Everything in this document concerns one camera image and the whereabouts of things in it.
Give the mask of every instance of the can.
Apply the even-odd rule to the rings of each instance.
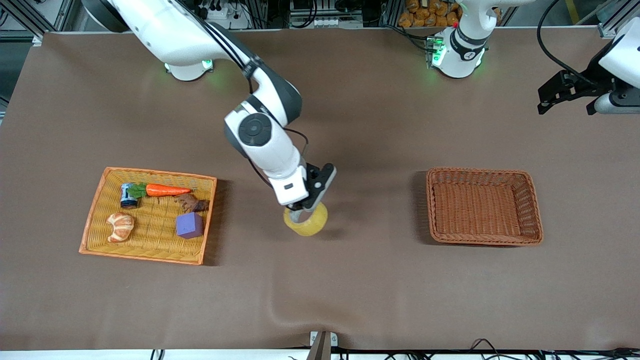
[[[131,188],[133,183],[124,183],[120,187],[122,193],[120,194],[120,207],[123,209],[135,209],[138,207],[138,200],[129,195],[127,189]]]

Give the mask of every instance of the orange tray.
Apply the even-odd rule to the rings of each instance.
[[[432,168],[427,203],[431,235],[442,243],[531,246],[543,239],[536,190],[524,171]]]
[[[93,197],[84,226],[80,253],[201,265],[217,181],[215,177],[180,172],[108,167],[104,170]],[[204,235],[188,240],[176,235],[175,218],[184,212],[172,196],[142,197],[138,208],[122,209],[120,186],[123,183],[154,183],[190,188],[198,199],[208,199],[209,210],[198,212],[205,222]],[[106,219],[117,212],[133,216],[135,226],[126,241],[110,243],[107,237],[111,235],[113,227]]]

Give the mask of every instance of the brown tablecloth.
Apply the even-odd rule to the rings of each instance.
[[[544,37],[576,69],[605,44],[593,28]],[[326,229],[286,228],[224,138],[247,92],[235,65],[183,83],[133,35],[46,35],[0,127],[0,348],[292,347],[318,329],[351,348],[638,346],[640,119],[589,117],[587,99],[539,116],[559,68],[533,29],[498,29],[460,80],[389,30],[239,38],[303,94],[307,160],[338,168]],[[215,266],[78,254],[107,166],[222,179]],[[542,245],[435,245],[434,166],[529,171]]]

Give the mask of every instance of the yellow wicker tray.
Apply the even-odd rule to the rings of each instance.
[[[190,188],[198,199],[208,199],[209,210],[198,212],[205,219],[204,235],[186,240],[175,234],[175,218],[184,212],[172,196],[143,197],[137,209],[122,209],[120,186],[123,183],[154,183]],[[215,177],[202,175],[138,168],[106,168],[86,219],[80,253],[202,265],[216,183]],[[119,211],[133,216],[136,225],[127,241],[110,243],[107,237],[111,235],[113,228],[106,219]]]

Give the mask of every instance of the black bracket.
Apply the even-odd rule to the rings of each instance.
[[[305,186],[307,187],[309,196],[303,200],[287,205],[287,208],[291,211],[313,208],[316,199],[324,189],[326,189],[326,184],[334,171],[335,167],[331,163],[324,164],[322,170],[315,165],[307,163],[307,180],[305,181]]]
[[[256,69],[258,69],[263,64],[264,61],[262,61],[262,59],[260,59],[257,55],[250,58],[249,62],[247,62],[242,68],[242,75],[244,75],[247,79],[251,79]]]
[[[613,42],[609,42],[589,61],[587,69],[580,73],[583,78],[590,80],[584,81],[582,78],[568,72],[560,70],[553,75],[547,82],[538,89],[538,113],[540,115],[546,113],[555,104],[563,101],[572,101],[584,96],[598,97],[607,92],[614,90],[614,83],[619,81],[609,71],[606,71],[598,61],[607,54],[613,46]],[[587,113],[593,115],[596,113],[592,101],[587,105]]]

